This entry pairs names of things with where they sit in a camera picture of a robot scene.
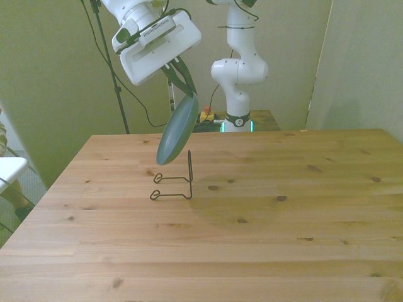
black wire rack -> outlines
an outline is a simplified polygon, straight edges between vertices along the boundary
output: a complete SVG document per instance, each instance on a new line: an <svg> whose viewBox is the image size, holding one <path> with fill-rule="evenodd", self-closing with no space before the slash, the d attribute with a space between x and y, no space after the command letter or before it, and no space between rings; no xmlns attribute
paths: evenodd
<svg viewBox="0 0 403 302"><path fill-rule="evenodd" d="M192 182L193 182L193 167L191 164L191 152L190 150L188 151L188 168L189 168L189 178L185 177L164 177L161 173L158 173L154 177L154 182L156 184L159 184L161 181L165 181L168 179L184 179L186 182L189 183L189 188L190 188L190 196L186 196L184 194L178 193L178 194L161 194L160 190L154 190L152 194L150 195L150 199L155 201L160 197L169 197L169 196L182 196L186 199L191 199L193 197L193 189L192 189Z"/></svg>

wall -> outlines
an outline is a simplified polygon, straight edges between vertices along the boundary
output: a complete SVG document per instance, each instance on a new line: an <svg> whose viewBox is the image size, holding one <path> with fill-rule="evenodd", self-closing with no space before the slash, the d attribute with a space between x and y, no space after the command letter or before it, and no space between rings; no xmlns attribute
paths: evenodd
<svg viewBox="0 0 403 302"><path fill-rule="evenodd" d="M110 44L118 23L104 7L101 19ZM0 22L0 102L49 187L91 135L125 133L110 71L80 1L0 1ZM118 76L148 106L151 120L167 122L165 77L134 87L118 57L112 59ZM122 98L132 133L163 131L147 124L143 108L128 93Z"/></svg>
<svg viewBox="0 0 403 302"><path fill-rule="evenodd" d="M402 11L334 0L307 129L382 128L403 143Z"/></svg>
<svg viewBox="0 0 403 302"><path fill-rule="evenodd" d="M210 68L215 60L229 57L227 6L213 6L206 0L171 0L170 7L189 10L203 40L182 57L188 64L198 89L201 105L207 106L217 83ZM270 109L282 130L305 127L309 101L331 0L260 0L255 4L260 20L256 23L256 45L270 67L264 84L246 86L252 109ZM219 89L214 111L225 111L225 96Z"/></svg>

green frying pan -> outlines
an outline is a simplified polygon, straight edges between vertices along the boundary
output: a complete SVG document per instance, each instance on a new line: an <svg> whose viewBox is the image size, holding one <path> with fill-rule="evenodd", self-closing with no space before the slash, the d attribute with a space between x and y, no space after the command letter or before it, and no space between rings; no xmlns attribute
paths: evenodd
<svg viewBox="0 0 403 302"><path fill-rule="evenodd" d="M186 95L174 110L162 134L157 151L157 164L166 165L181 153L197 120L199 102L197 95Z"/></svg>

pine wood tabletop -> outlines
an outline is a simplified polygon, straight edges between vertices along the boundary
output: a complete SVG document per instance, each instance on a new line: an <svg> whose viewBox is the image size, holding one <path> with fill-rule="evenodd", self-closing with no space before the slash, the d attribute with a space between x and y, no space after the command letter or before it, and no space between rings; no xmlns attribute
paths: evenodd
<svg viewBox="0 0 403 302"><path fill-rule="evenodd" d="M0 301L403 301L403 146L382 130L94 136L0 250Z"/></svg>

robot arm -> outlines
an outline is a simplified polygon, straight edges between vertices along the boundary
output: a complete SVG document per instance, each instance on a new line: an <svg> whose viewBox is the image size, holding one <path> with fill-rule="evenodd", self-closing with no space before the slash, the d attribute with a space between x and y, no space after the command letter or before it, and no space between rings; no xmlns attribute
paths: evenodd
<svg viewBox="0 0 403 302"><path fill-rule="evenodd" d="M227 40L229 46L241 55L241 59L222 59L214 62L212 66L212 77L220 84L227 98L225 129L249 131L250 98L237 85L262 83L269 73L269 67L259 56L254 42L256 20L250 13L250 8L256 0L244 0L242 3L238 3L238 0L207 0L207 2L229 5Z"/></svg>
<svg viewBox="0 0 403 302"><path fill-rule="evenodd" d="M184 11L161 16L152 0L102 0L121 28L112 39L113 49L134 85L141 85L159 69L197 45L202 34Z"/></svg>
<svg viewBox="0 0 403 302"><path fill-rule="evenodd" d="M212 77L222 86L227 98L227 131L249 131L249 95L238 84L258 84L269 72L258 55L254 42L255 18L251 13L257 0L207 0L214 5L228 5L228 44L241 59L214 62ZM161 16L156 0L102 0L121 28L113 37L113 48L120 54L122 66L135 85L141 85L159 69L173 80L172 68L182 64L179 55L197 45L202 34L184 11ZM182 85L188 95L195 92L189 81Z"/></svg>

